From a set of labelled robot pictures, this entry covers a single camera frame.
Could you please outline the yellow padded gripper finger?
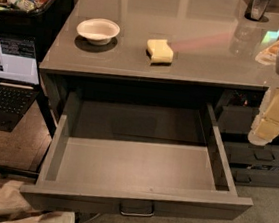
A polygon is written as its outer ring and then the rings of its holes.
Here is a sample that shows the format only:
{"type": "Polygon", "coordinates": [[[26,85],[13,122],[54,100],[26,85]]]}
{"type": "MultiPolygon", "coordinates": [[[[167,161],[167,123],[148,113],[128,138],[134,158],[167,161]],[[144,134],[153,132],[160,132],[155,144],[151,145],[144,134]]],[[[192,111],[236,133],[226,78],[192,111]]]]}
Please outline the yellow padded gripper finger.
{"type": "Polygon", "coordinates": [[[256,146],[264,146],[279,135],[279,87],[265,92],[258,115],[254,118],[248,140],[256,146]]]}

